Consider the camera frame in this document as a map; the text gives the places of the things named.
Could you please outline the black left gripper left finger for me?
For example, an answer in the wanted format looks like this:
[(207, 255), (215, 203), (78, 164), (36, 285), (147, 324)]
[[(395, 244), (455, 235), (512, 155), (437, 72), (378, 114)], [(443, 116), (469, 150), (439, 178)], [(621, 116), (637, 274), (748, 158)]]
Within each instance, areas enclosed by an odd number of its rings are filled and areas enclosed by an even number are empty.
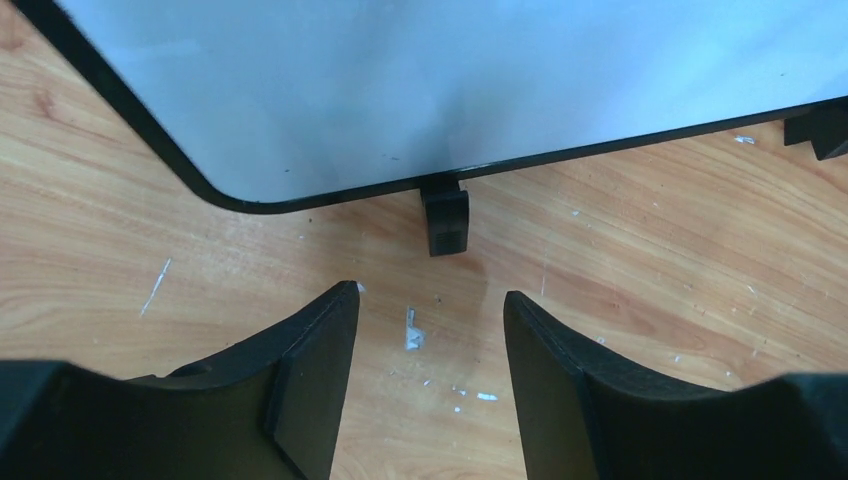
[(352, 363), (359, 291), (167, 376), (118, 380), (67, 361), (1, 364), (5, 479), (326, 479)]

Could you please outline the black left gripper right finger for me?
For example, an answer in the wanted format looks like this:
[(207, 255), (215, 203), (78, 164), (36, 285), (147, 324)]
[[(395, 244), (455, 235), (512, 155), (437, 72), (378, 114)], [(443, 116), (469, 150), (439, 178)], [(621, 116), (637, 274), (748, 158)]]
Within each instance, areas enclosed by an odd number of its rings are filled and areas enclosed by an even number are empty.
[(722, 391), (642, 366), (518, 291), (506, 295), (503, 320), (531, 479), (847, 475), (843, 373), (787, 373)]

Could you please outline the white whiteboard black frame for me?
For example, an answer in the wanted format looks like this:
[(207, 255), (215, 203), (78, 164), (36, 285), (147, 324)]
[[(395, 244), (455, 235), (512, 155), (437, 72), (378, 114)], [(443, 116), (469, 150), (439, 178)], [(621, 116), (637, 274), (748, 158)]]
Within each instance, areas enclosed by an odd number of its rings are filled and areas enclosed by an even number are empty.
[(787, 120), (847, 148), (843, 1), (19, 1), (197, 197), (279, 215)]

